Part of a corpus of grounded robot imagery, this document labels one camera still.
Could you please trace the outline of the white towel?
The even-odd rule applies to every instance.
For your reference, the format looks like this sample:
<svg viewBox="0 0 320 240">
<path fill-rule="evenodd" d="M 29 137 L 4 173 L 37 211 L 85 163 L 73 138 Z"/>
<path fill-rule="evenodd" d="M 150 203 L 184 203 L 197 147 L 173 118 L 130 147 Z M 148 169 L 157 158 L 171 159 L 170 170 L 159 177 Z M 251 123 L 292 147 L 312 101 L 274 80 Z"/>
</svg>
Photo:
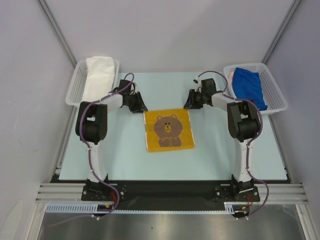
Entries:
<svg viewBox="0 0 320 240">
<path fill-rule="evenodd" d="M 86 58 L 87 77 L 82 102 L 94 102 L 106 96 L 115 80 L 115 62 L 109 56 Z"/>
</svg>

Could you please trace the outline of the brown towel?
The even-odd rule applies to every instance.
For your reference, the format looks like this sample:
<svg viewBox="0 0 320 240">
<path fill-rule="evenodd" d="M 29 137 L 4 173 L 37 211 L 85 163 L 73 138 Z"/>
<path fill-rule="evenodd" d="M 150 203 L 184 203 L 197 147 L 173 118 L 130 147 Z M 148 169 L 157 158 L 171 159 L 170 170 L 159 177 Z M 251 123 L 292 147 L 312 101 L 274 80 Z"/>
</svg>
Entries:
<svg viewBox="0 0 320 240">
<path fill-rule="evenodd" d="M 187 109 L 153 110 L 143 113 L 146 148 L 149 153 L 195 148 Z"/>
</svg>

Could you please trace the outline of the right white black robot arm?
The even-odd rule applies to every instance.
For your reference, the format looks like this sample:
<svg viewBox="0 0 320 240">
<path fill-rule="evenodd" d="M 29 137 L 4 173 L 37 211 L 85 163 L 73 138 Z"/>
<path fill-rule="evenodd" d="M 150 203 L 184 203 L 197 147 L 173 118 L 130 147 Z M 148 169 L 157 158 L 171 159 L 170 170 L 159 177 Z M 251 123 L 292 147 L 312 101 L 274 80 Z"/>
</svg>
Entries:
<svg viewBox="0 0 320 240">
<path fill-rule="evenodd" d="M 228 131 L 235 143 L 235 167 L 226 196 L 244 202 L 255 191 L 251 161 L 253 142 L 263 128 L 261 113 L 252 101 L 218 91 L 213 78 L 193 81 L 196 88 L 189 91 L 185 109 L 201 109 L 209 105 L 227 113 Z"/>
</svg>

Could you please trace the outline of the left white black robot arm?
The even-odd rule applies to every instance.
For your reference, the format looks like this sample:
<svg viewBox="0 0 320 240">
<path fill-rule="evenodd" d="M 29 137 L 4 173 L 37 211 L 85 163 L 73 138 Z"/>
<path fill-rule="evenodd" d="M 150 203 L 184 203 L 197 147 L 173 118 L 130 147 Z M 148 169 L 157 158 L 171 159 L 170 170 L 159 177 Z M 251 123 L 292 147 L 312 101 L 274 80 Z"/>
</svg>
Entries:
<svg viewBox="0 0 320 240">
<path fill-rule="evenodd" d="M 102 183 L 108 176 L 102 144 L 108 132 L 108 114 L 123 106 L 134 114 L 148 111 L 133 80 L 122 79 L 119 86 L 107 95 L 95 101 L 82 101 L 79 105 L 75 133 L 86 146 L 89 163 L 87 180 L 97 183 L 92 194 L 99 200 L 105 200 L 110 195 L 110 187 Z"/>
</svg>

